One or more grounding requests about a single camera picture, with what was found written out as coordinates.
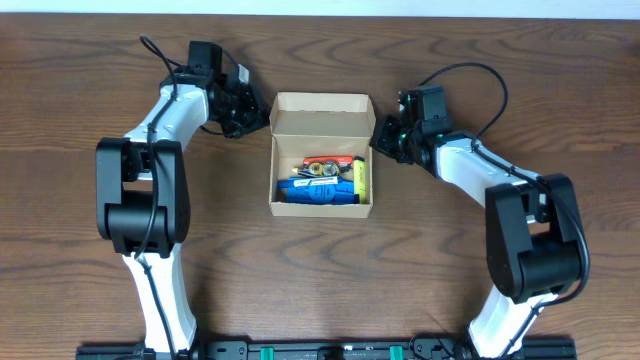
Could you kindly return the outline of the yellow highlighter pen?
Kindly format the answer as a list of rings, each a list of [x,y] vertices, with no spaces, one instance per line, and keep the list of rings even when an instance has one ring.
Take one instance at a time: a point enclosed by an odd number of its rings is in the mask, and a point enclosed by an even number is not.
[[[362,157],[356,156],[352,162],[354,195],[360,204],[367,203],[366,164]]]

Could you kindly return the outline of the cardboard box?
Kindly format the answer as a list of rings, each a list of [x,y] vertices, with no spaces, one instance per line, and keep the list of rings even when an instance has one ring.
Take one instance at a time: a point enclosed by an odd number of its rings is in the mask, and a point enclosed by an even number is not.
[[[269,206],[274,216],[366,218],[373,207],[373,149],[376,124],[370,98],[364,94],[280,92],[271,113]],[[353,156],[364,159],[362,204],[291,203],[280,180],[308,157]]]

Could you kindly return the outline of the blue plastic block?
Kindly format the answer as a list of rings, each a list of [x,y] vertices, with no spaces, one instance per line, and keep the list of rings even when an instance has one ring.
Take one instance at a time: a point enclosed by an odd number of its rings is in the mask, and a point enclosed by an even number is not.
[[[288,203],[311,205],[346,205],[357,204],[352,181],[344,180],[337,185],[310,186],[297,188],[281,188],[286,193]]]

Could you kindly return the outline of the correction tape dispenser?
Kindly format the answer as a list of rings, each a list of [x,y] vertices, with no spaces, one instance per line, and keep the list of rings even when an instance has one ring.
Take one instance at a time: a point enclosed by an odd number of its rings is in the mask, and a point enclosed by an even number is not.
[[[308,178],[332,177],[341,173],[340,166],[335,162],[313,162],[293,168],[292,171],[299,176]]]

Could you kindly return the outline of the blue whiteboard marker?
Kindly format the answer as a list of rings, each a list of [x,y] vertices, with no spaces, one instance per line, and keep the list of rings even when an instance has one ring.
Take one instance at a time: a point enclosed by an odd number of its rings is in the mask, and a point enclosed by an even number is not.
[[[316,177],[316,178],[289,178],[288,180],[279,180],[277,187],[281,188],[297,188],[310,186],[337,185],[342,182],[339,176]]]

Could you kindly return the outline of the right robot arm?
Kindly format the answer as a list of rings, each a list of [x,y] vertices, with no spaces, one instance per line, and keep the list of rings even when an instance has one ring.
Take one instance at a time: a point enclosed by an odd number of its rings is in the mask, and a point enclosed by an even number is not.
[[[522,359],[524,337],[540,313],[575,299],[590,258],[571,180],[541,176],[456,131],[440,86],[398,95],[399,115],[379,122],[371,146],[399,163],[417,164],[461,189],[485,211],[486,261],[493,287],[454,359]]]

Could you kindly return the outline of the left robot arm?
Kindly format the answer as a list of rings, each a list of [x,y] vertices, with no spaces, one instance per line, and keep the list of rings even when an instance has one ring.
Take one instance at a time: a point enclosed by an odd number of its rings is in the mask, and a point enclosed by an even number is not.
[[[141,43],[168,70],[159,99],[144,120],[96,147],[96,223],[134,278],[145,338],[134,345],[82,346],[79,359],[206,359],[182,271],[181,250],[191,206],[184,151],[207,123],[238,139],[269,124],[269,109],[221,46],[193,41],[185,63],[168,58],[146,35]]]

